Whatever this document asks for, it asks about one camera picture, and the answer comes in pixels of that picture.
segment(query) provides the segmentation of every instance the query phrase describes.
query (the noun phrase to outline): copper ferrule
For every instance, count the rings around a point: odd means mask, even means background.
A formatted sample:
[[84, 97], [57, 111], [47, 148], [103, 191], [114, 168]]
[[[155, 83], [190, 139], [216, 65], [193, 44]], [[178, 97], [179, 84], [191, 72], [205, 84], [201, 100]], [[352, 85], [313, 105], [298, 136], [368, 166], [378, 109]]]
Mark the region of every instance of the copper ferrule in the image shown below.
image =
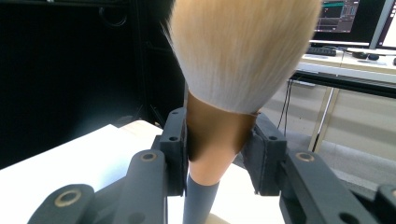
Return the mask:
[[192, 179], [207, 186], [218, 183], [250, 137], [256, 118], [215, 108], [189, 92], [186, 122]]

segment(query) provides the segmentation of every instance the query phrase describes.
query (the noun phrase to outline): white bristles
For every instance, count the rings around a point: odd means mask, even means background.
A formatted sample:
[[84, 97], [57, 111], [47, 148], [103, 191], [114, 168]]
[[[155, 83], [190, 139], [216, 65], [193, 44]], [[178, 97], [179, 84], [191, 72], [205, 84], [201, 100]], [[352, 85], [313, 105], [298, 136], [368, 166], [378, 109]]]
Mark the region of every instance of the white bristles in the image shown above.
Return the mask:
[[190, 92], [257, 112], [289, 78], [317, 23], [319, 0], [176, 0], [169, 35]]

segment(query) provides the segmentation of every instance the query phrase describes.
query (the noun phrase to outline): monitor screen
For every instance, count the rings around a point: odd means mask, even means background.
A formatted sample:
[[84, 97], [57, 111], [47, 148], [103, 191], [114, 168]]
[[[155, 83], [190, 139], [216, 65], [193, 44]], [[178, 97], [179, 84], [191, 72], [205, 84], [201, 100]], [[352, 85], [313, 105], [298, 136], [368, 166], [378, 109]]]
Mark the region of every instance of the monitor screen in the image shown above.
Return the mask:
[[386, 0], [322, 0], [315, 46], [369, 48]]
[[393, 19], [396, 15], [396, 0], [393, 1], [393, 6], [387, 14], [377, 47], [379, 49], [396, 49], [396, 20]]

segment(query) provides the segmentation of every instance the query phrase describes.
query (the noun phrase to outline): white surface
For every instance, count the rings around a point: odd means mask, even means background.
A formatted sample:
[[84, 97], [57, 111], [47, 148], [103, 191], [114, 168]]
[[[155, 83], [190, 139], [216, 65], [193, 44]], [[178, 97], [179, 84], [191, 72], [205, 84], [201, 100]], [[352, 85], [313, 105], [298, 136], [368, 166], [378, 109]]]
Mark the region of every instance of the white surface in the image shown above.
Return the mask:
[[0, 223], [27, 223], [44, 199], [63, 186], [88, 184], [97, 191], [122, 178], [132, 156], [150, 149], [155, 133], [161, 133], [150, 129], [144, 137], [108, 125], [1, 170]]
[[[181, 224], [183, 200], [181, 197], [168, 197], [170, 224]], [[285, 223], [279, 197], [255, 195], [248, 172], [234, 164], [220, 181], [211, 213], [231, 224]]]
[[[151, 147], [161, 130], [136, 121], [128, 132], [108, 125], [0, 170], [0, 223], [27, 223], [53, 191], [88, 184], [95, 191], [126, 174], [132, 156]], [[248, 172], [231, 165], [221, 179], [212, 214], [227, 223], [284, 223], [278, 197], [254, 195]], [[184, 198], [168, 198], [169, 223], [181, 223]]]

